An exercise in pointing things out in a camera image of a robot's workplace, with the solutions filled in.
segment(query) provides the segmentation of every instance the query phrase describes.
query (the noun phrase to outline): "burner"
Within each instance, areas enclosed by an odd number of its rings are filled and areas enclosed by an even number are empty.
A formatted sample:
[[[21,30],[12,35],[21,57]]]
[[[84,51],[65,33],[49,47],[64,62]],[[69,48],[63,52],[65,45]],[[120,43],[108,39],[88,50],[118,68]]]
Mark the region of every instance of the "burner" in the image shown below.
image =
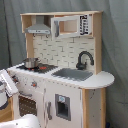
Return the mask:
[[[46,73],[48,71],[51,71],[54,68],[57,68],[57,66],[39,63],[38,67],[35,67],[35,68],[26,68],[24,65],[19,66],[17,68],[21,70],[28,70],[31,72]]]

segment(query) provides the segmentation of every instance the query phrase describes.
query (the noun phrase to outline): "knob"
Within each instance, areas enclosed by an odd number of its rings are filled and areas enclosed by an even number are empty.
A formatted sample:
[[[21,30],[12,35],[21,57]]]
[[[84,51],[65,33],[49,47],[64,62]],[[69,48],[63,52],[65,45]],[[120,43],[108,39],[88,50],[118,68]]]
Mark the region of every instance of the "knob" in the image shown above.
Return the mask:
[[[37,87],[37,83],[36,82],[32,82],[32,85],[33,87]]]
[[[18,82],[19,82],[18,77],[16,77],[15,75],[12,77],[12,79],[13,79],[13,81],[14,81],[15,83],[18,83]]]

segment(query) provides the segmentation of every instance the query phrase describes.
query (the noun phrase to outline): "wooden side panel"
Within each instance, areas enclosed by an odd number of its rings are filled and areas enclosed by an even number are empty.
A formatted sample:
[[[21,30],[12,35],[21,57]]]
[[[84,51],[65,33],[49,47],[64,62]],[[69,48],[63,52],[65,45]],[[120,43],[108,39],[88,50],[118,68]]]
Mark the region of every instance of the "wooden side panel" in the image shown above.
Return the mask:
[[[83,128],[89,128],[89,90],[82,89]]]
[[[22,32],[25,32],[25,29],[32,26],[31,16],[30,15],[22,15],[21,16],[22,22]]]
[[[26,50],[27,50],[27,58],[34,57],[34,49],[33,49],[33,34],[26,33]]]
[[[101,42],[101,16],[102,13],[93,14],[93,37],[95,37],[95,51],[94,51],[94,64],[95,74],[98,74],[102,70],[102,42]]]
[[[12,120],[11,104],[12,104],[11,99],[9,99],[7,108],[0,110],[0,122],[6,122]]]
[[[12,120],[14,120],[13,97],[10,98],[10,101],[11,101]]]
[[[101,89],[101,128],[105,128],[106,122],[106,88]]]

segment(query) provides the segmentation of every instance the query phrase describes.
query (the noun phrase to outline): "shelf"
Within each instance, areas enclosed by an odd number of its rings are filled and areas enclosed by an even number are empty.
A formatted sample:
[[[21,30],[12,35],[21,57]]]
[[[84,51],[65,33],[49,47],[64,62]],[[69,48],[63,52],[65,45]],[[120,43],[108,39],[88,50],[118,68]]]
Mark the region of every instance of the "shelf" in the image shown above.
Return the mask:
[[[21,15],[81,15],[81,14],[96,14],[96,13],[102,13],[102,11],[24,13]]]

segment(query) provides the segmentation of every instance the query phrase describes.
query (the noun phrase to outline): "gray wall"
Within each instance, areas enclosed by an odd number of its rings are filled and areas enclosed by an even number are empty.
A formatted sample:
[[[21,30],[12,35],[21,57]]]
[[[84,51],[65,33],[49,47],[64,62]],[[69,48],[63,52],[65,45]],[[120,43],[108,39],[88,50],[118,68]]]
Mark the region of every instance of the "gray wall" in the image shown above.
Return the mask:
[[[102,10],[103,70],[115,83],[107,88],[107,121],[114,128],[128,127],[128,1],[127,0],[4,0],[12,65],[26,57],[20,13]],[[8,43],[0,37],[0,68],[8,66]]]

